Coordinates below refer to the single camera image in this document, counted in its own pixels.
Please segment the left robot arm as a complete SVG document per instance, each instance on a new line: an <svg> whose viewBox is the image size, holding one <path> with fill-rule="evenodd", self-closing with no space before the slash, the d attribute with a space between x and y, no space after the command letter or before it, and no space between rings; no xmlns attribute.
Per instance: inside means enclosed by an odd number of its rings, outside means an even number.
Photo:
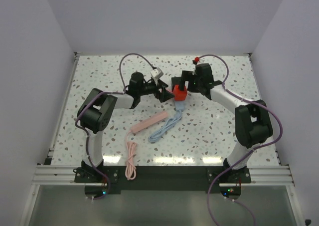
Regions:
<svg viewBox="0 0 319 226"><path fill-rule="evenodd" d="M114 109L134 109L141 97L154 95L161 103L174 98L168 85L152 77L145 81L144 75L135 72L123 93L108 93L92 89L77 113L75 126L86 134L85 157L81 167L74 170L76 182L99 182L106 176L103 169L102 138Z"/></svg>

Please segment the red cube plug adapter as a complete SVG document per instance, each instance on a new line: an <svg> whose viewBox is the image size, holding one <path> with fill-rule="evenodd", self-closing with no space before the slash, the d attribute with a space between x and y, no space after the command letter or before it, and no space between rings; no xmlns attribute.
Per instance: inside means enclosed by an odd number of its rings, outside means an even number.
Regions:
<svg viewBox="0 0 319 226"><path fill-rule="evenodd" d="M175 85L172 92L176 102L184 101L188 95L186 86L180 88L179 85Z"/></svg>

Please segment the black cube plug adapter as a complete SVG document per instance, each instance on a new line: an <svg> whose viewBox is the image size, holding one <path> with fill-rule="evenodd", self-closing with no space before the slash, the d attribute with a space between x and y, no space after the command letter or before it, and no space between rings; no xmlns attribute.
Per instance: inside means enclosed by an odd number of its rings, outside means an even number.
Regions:
<svg viewBox="0 0 319 226"><path fill-rule="evenodd" d="M181 77L172 77L171 78L171 85L174 88L175 85L179 85L181 81Z"/></svg>

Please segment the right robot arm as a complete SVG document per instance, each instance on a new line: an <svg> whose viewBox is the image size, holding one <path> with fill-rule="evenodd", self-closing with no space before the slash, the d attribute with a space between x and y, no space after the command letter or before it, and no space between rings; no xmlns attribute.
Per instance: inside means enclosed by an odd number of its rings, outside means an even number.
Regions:
<svg viewBox="0 0 319 226"><path fill-rule="evenodd" d="M264 101L244 100L227 92L224 87L222 81L214 80L211 66L203 63L197 65L194 71L182 71L179 83L173 89L200 93L234 114L237 142L224 160L225 168L222 170L223 179L232 183L239 178L239 170L247 166L254 148L272 137L273 128Z"/></svg>

